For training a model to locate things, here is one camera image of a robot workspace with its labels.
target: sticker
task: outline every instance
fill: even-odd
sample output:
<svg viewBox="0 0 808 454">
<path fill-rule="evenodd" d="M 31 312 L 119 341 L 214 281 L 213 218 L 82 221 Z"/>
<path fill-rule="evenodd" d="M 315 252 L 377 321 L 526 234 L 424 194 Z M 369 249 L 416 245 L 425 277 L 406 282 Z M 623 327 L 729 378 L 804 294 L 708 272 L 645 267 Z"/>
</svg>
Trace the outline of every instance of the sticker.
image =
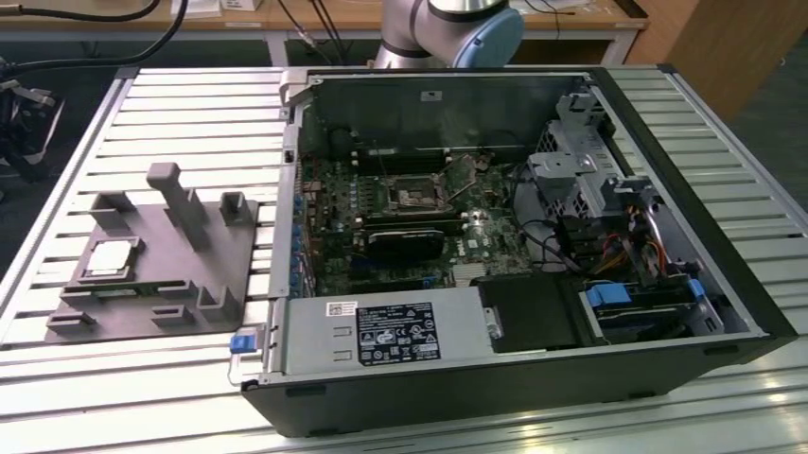
<svg viewBox="0 0 808 454">
<path fill-rule="evenodd" d="M 358 362 L 379 366 L 441 358 L 432 303 L 357 309 Z"/>
<path fill-rule="evenodd" d="M 355 301 L 331 301 L 326 304 L 326 317 L 357 314 Z"/>
<path fill-rule="evenodd" d="M 226 22 L 225 26 L 233 28 L 261 28 L 261 22 Z"/>
<path fill-rule="evenodd" d="M 444 100 L 444 92 L 421 92 L 421 102 L 434 102 Z"/>
<path fill-rule="evenodd" d="M 138 292 L 131 288 L 122 288 L 120 290 L 102 290 L 94 291 L 92 294 L 99 298 L 115 298 L 118 296 L 138 296 Z"/>
<path fill-rule="evenodd" d="M 367 156 L 389 156 L 390 154 L 395 154 L 394 148 L 379 148 L 367 150 Z"/>
</svg>

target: metal workbench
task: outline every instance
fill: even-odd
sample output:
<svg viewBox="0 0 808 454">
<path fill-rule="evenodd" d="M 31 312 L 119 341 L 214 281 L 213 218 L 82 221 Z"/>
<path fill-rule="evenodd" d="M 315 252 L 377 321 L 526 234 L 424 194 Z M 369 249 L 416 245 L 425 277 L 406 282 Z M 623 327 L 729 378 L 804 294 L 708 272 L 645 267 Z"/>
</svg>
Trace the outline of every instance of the metal workbench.
<svg viewBox="0 0 808 454">
<path fill-rule="evenodd" d="M 94 220 L 94 193 L 150 191 L 175 161 L 206 201 L 262 203 L 243 323 L 265 321 L 283 122 L 281 69 L 151 69 L 116 79 L 0 285 L 0 452 L 777 452 L 808 443 L 808 221 L 680 77 L 612 75 L 803 337 L 663 397 L 323 439 L 286 439 L 229 380 L 229 334 L 86 345 L 43 343 L 59 286 Z M 619 140 L 637 171 L 641 164 Z"/>
</svg>

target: green circuit board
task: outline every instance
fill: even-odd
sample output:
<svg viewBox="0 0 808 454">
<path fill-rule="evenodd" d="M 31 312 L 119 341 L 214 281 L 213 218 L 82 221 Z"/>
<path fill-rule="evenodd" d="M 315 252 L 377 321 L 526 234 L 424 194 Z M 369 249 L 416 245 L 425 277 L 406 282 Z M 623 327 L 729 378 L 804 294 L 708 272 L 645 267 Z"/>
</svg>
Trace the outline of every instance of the green circuit board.
<svg viewBox="0 0 808 454">
<path fill-rule="evenodd" d="M 456 287 L 458 265 L 481 264 L 486 274 L 530 271 L 506 203 L 513 166 L 482 161 L 464 153 L 441 173 L 383 176 L 362 176 L 343 162 L 305 163 L 319 296 Z M 378 266 L 362 253 L 358 217 L 444 209 L 462 218 L 464 227 L 446 235 L 438 258 Z"/>
</svg>

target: motherboard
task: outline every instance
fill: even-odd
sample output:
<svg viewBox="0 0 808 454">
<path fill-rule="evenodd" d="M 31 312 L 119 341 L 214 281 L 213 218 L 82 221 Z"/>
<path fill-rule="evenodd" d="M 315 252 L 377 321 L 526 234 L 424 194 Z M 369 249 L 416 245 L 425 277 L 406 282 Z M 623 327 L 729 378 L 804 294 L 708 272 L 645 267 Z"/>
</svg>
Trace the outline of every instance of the motherboard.
<svg viewBox="0 0 808 454">
<path fill-rule="evenodd" d="M 374 149 L 350 162 L 305 160 L 318 296 L 468 287 L 532 269 L 509 203 L 514 166 L 485 150 L 429 158 L 404 165 L 395 150 Z"/>
</svg>

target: white label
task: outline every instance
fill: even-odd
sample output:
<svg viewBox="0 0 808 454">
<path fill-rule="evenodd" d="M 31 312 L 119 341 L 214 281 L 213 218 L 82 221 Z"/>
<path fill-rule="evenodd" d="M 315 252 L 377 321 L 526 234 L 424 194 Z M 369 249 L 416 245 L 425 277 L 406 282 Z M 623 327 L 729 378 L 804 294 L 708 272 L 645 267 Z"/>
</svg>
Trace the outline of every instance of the white label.
<svg viewBox="0 0 808 454">
<path fill-rule="evenodd" d="M 413 345 L 413 350 L 417 350 L 420 352 L 434 352 L 437 349 L 438 349 L 438 344 L 437 343 L 426 343 L 424 345 Z"/>
<path fill-rule="evenodd" d="M 387 156 L 395 154 L 394 148 L 369 149 L 367 156 Z"/>
<path fill-rule="evenodd" d="M 339 317 L 341 315 L 357 315 L 355 301 L 338 301 L 326 304 L 326 317 Z"/>
<path fill-rule="evenodd" d="M 433 102 L 444 100 L 444 92 L 421 92 L 421 101 Z"/>
<path fill-rule="evenodd" d="M 261 22 L 226 22 L 225 26 L 230 26 L 233 28 L 261 28 Z"/>
<path fill-rule="evenodd" d="M 136 296 L 138 292 L 131 289 L 120 289 L 120 290 L 107 290 L 107 291 L 96 291 L 92 293 L 99 298 L 112 298 L 115 296 Z"/>
</svg>

